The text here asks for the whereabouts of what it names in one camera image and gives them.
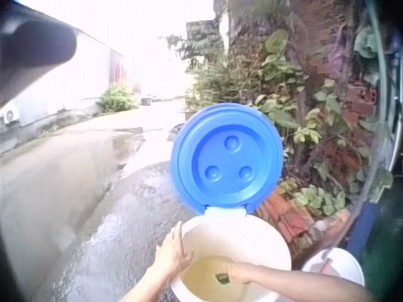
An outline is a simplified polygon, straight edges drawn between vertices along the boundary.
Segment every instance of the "blue plastic lid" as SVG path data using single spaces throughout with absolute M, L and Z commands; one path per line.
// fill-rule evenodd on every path
M 239 105 L 208 107 L 175 139 L 171 175 L 184 202 L 253 212 L 275 188 L 283 168 L 277 129 L 259 111 Z

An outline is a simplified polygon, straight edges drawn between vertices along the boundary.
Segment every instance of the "alley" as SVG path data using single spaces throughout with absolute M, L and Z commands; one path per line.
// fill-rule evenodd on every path
M 134 284 L 156 242 L 191 216 L 167 168 L 169 129 L 183 120 L 180 103 L 156 103 L 61 129 L 0 159 L 1 231 L 26 296 L 43 283 L 38 301 L 111 301 Z M 145 133 L 130 132 L 138 127 Z

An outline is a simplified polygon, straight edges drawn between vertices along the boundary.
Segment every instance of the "white plastic bucket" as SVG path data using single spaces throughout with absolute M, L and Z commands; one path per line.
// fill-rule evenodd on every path
M 184 223 L 183 243 L 186 251 L 194 251 L 193 262 L 217 255 L 236 262 L 291 269 L 290 251 L 280 233 L 265 221 L 246 215 L 244 209 L 206 210 L 204 215 Z M 202 302 L 183 284 L 184 274 L 172 281 L 174 294 L 181 302 Z M 271 302 L 277 298 L 277 293 L 249 284 L 241 302 Z
M 302 267 L 302 270 L 304 272 L 318 272 L 317 269 L 320 269 L 324 263 L 322 255 L 325 251 L 326 250 L 322 250 L 310 258 Z M 332 259 L 330 267 L 331 272 L 328 273 L 329 275 L 336 275 L 365 286 L 364 274 L 361 266 L 349 252 L 335 247 L 329 252 L 327 258 Z

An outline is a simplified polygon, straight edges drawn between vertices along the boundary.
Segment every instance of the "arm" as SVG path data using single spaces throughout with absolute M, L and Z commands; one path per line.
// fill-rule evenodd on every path
M 192 253 L 186 254 L 182 242 L 182 222 L 166 235 L 156 248 L 156 259 L 143 278 L 120 302 L 154 302 L 165 285 L 191 264 Z
M 300 302 L 373 301 L 364 287 L 340 277 L 243 263 L 231 267 L 228 275 L 231 282 L 255 282 Z

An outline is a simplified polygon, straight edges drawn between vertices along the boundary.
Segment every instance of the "human hand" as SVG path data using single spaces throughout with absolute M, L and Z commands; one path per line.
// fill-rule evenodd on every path
M 228 268 L 230 282 L 249 283 L 251 274 L 256 269 L 256 265 L 246 262 L 236 262 Z
M 152 268 L 161 276 L 172 279 L 191 264 L 192 258 L 193 253 L 184 251 L 182 221 L 179 221 L 166 235 L 162 245 L 157 245 Z

